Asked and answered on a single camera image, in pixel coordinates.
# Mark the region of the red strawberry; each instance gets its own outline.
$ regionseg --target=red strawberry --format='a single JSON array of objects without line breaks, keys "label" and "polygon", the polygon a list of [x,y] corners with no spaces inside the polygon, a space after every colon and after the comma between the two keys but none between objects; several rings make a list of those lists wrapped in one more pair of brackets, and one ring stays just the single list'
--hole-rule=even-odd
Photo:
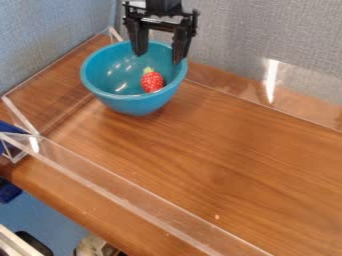
[{"label": "red strawberry", "polygon": [[164,79],[160,73],[155,72],[149,67],[144,69],[141,77],[141,87],[145,92],[153,92],[163,88]]}]

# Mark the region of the wooden surface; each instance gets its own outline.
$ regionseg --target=wooden surface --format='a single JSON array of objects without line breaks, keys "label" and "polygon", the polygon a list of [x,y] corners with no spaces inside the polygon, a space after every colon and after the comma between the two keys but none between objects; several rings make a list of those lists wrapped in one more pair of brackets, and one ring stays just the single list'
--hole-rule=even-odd
[{"label": "wooden surface", "polygon": [[[62,66],[46,72],[66,84]],[[204,72],[192,64],[189,76]],[[212,86],[245,81],[215,77]],[[94,163],[273,255],[342,255],[339,133],[188,81],[147,117],[96,100],[72,113],[45,135]],[[0,163],[5,177],[131,255],[200,255],[37,160]]]}]

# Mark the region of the blue bowl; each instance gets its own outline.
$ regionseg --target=blue bowl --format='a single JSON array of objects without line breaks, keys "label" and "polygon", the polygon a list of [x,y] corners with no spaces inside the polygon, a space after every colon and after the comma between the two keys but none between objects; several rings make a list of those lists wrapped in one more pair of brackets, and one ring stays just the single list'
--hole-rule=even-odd
[{"label": "blue bowl", "polygon": [[[165,81],[165,86],[145,93],[140,86],[143,70],[151,67]],[[112,44],[85,59],[80,78],[97,99],[120,113],[143,116],[159,109],[171,99],[187,73],[187,60],[172,64],[172,49],[151,41],[147,53],[137,57],[131,42]]]}]

